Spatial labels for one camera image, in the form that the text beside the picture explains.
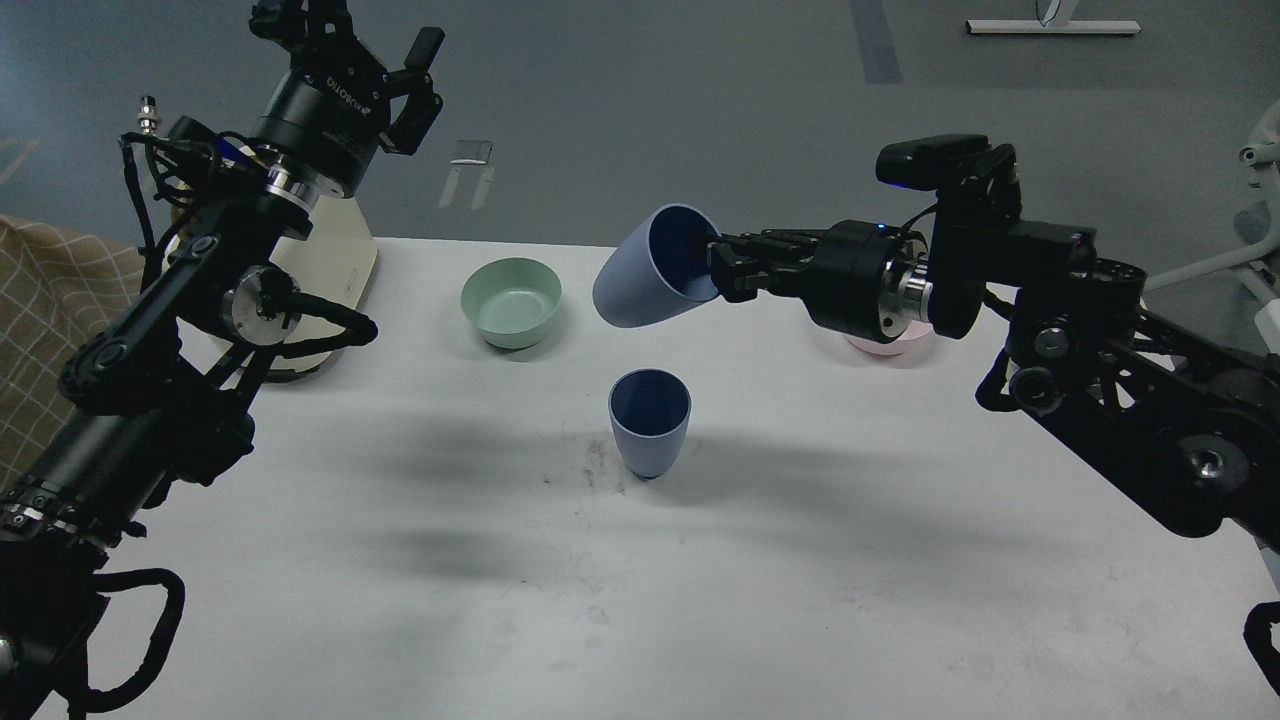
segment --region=gray floor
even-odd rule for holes
[[[1280,4],[1080,3],[1133,38],[972,37],[966,19],[1032,19],[1030,0],[349,3],[398,64],[417,26],[448,40],[445,111],[416,158],[375,160],[375,234],[612,245],[685,201],[724,231],[902,220],[924,193],[877,184],[886,143],[983,132],[1019,149],[1028,218],[1100,228],[1151,272],[1239,243],[1260,200],[1235,154],[1280,99]],[[248,3],[0,4],[0,211],[137,237],[115,137],[159,97],[247,132],[287,67]],[[476,205],[460,140],[494,143]],[[1256,302],[1228,273],[1153,292],[1156,310],[1261,351]]]

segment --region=screw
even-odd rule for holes
[[[123,342],[119,341],[113,342],[106,347],[102,347],[101,350],[97,351],[96,355],[93,355],[93,365],[99,370],[105,370],[111,365],[115,365],[116,363],[123,360],[124,354],[128,350],[129,350],[128,345],[124,345]]]
[[[1053,374],[1046,368],[1025,368],[1009,380],[1009,392],[1024,409],[1038,415],[1047,415],[1062,401],[1053,382]]]
[[[204,255],[214,249],[218,241],[212,236],[205,234],[196,238],[196,242],[191,243],[192,255]]]
[[[1192,466],[1196,468],[1196,474],[1201,478],[1213,480],[1222,477],[1222,465],[1225,460],[1217,452],[1199,448],[1189,452],[1187,459],[1190,461]]]
[[[1062,328],[1044,328],[1033,341],[1036,354],[1048,360],[1065,357],[1071,350],[1071,341]]]

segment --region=black cable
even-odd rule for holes
[[[151,196],[152,200],[165,200],[173,205],[180,205],[179,200],[186,200],[184,192],[179,188],[169,186],[169,178],[174,177],[173,165],[170,169],[161,170],[160,164],[156,160],[156,147],[154,145],[147,145],[142,150],[142,156],[147,160],[147,170],[151,172],[151,179],[156,183],[155,195]]]
[[[995,292],[991,292],[989,290],[983,291],[982,304],[986,305],[987,307],[991,307],[991,310],[995,314],[1000,315],[1005,320],[1009,320],[1014,316],[1014,304],[1001,300],[1000,296],[997,296]]]
[[[306,357],[307,355],[319,355],[321,352],[330,352],[343,347],[369,345],[378,337],[378,325],[370,320],[367,315],[364,315],[357,310],[352,310],[346,305],[339,305],[325,300],[324,297],[307,295],[305,292],[293,292],[282,297],[278,306],[271,309],[271,311],[314,315],[316,318],[324,318],[325,320],[329,320],[342,328],[342,332],[335,336],[316,340],[302,340],[276,346],[274,352],[280,357]]]
[[[247,343],[236,343],[227,348],[227,352],[214,363],[214,366],[205,373],[205,379],[209,380],[214,387],[223,387],[227,380],[230,379],[236,370],[238,370],[248,356],[253,354],[253,346]]]
[[[928,215],[931,213],[937,213],[937,210],[938,210],[938,204],[937,202],[934,202],[933,205],[929,205],[924,210],[920,210],[919,213],[915,214],[914,218],[911,218],[910,220],[902,223],[902,232],[906,232],[906,231],[911,229],[911,225],[915,224],[915,220],[919,220],[920,218],[923,218],[923,217],[925,217],[925,215]]]
[[[59,688],[59,694],[67,698],[68,716],[83,717],[86,712],[111,712],[137,700],[151,683],[160,675],[173,639],[178,634],[178,624],[182,621],[182,609],[187,601],[187,588],[182,578],[172,570],[152,568],[148,570],[129,570],[125,573],[108,573],[93,575],[91,579],[93,592],[110,593],[123,592],[147,585],[160,585],[165,589],[164,610],[160,619],[151,630],[151,642],[142,657],[142,664],[133,675],[110,691],[96,691],[88,687],[88,656],[83,656],[83,670],[77,666],[77,674],[70,680],[76,682],[76,689]]]
[[[179,232],[182,232],[182,228],[187,227],[187,223],[189,223],[191,219],[196,215],[196,213],[198,213],[200,209],[205,205],[204,192],[206,188],[209,188],[210,184],[212,184],[214,176],[218,174],[218,169],[221,165],[221,161],[223,161],[223,155],[218,150],[218,147],[216,146],[210,147],[209,168],[205,172],[205,179],[197,187],[191,188],[189,192],[183,193],[184,196],[189,197],[189,201],[179,204],[174,202],[173,200],[169,200],[174,205],[182,208],[182,213],[178,214],[178,218],[173,222],[173,224],[170,224],[169,228],[165,229],[164,234],[160,236],[159,252],[161,255],[169,247],[169,243],[173,242],[173,238],[177,237]]]
[[[133,211],[138,217],[138,225],[142,227],[142,290],[146,290],[160,277],[160,263],[156,251],[155,231],[151,227],[151,215],[147,213],[146,202],[142,199],[142,186],[138,183],[138,163],[133,158],[133,145],[120,138],[122,160],[124,161],[124,187],[129,191],[129,200],[133,202]]]
[[[1244,644],[1271,689],[1280,694],[1280,651],[1271,642],[1271,625],[1280,623],[1280,602],[1263,602],[1244,621]]]
[[[982,379],[978,389],[973,393],[973,398],[978,401],[979,407],[991,413],[1014,413],[1019,410],[1018,402],[1004,392],[1007,383],[1005,379],[1007,373],[1009,354],[1001,350],[996,355],[996,361],[992,363],[991,370],[987,370],[987,377]]]
[[[266,375],[271,372],[271,363],[275,361],[275,352],[257,351],[250,357],[248,365],[241,373],[241,379],[236,383],[234,395],[238,400],[237,410],[248,413],[248,406],[253,402],[253,396],[266,382]]]

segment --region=held cup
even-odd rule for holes
[[[600,268],[591,287],[596,313],[611,325],[637,328],[716,299],[710,266],[695,251],[704,237],[719,232],[694,208],[659,208]]]
[[[689,388],[666,370],[622,375],[609,391],[613,439],[627,469],[646,480],[671,469],[685,443]]]

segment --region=white furniture leg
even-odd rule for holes
[[[1073,20],[1079,0],[1052,0],[1046,20],[968,20],[969,35],[1138,35],[1133,20]]]

